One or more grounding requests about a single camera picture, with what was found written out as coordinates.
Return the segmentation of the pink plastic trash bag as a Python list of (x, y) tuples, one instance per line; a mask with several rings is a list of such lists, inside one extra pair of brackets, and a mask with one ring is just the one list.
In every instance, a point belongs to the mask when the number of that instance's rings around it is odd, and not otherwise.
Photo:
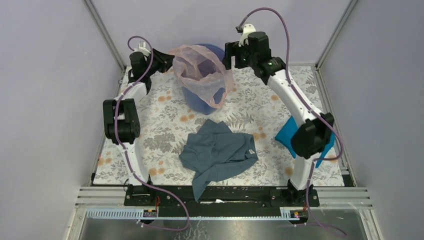
[(181, 45), (169, 53), (174, 55), (172, 68), (181, 87), (220, 109), (234, 87), (232, 70), (226, 70), (221, 60), (201, 45)]

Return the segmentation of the blue plastic trash bin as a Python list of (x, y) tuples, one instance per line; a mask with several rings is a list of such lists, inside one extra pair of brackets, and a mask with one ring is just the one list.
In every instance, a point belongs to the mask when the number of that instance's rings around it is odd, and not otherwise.
[[(209, 43), (199, 43), (198, 45), (206, 47), (207, 49), (212, 51), (219, 58), (220, 61), (223, 60), (225, 51), (221, 47)], [(209, 106), (204, 100), (202, 100), (200, 97), (198, 97), (186, 87), (182, 86), (181, 89), (186, 104), (192, 110), (204, 115), (209, 115), (216, 110), (216, 108)]]

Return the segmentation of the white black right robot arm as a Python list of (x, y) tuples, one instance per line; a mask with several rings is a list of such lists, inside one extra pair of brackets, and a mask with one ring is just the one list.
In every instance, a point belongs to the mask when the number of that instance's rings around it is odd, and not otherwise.
[(239, 41), (225, 44), (222, 63), (227, 70), (233, 67), (252, 68), (255, 76), (273, 90), (289, 110), (297, 126), (290, 139), (296, 163), (287, 184), (291, 189), (287, 191), (286, 198), (293, 206), (301, 205), (307, 199), (305, 190), (310, 185), (314, 160), (331, 141), (333, 115), (322, 113), (309, 101), (293, 80), (288, 61), (272, 56), (269, 38), (263, 31), (252, 27), (241, 31)]

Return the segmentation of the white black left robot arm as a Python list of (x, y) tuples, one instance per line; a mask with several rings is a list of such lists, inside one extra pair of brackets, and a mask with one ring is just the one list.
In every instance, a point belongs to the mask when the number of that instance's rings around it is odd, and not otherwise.
[(150, 92), (151, 76), (157, 72), (165, 73), (172, 67), (174, 55), (156, 49), (136, 50), (129, 59), (126, 89), (116, 98), (103, 101), (104, 133), (124, 157), (129, 195), (136, 194), (136, 199), (148, 206), (154, 202), (155, 192), (151, 189), (149, 171), (137, 147), (141, 124), (136, 103)]

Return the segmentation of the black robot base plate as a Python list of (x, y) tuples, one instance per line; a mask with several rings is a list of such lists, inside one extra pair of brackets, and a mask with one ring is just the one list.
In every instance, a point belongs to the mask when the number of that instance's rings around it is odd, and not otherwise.
[(191, 186), (164, 185), (163, 191), (142, 187), (129, 195), (126, 207), (152, 207), (159, 217), (281, 217), (282, 208), (306, 210), (319, 207), (315, 189), (296, 193), (287, 187), (272, 186), (208, 186), (195, 201)]

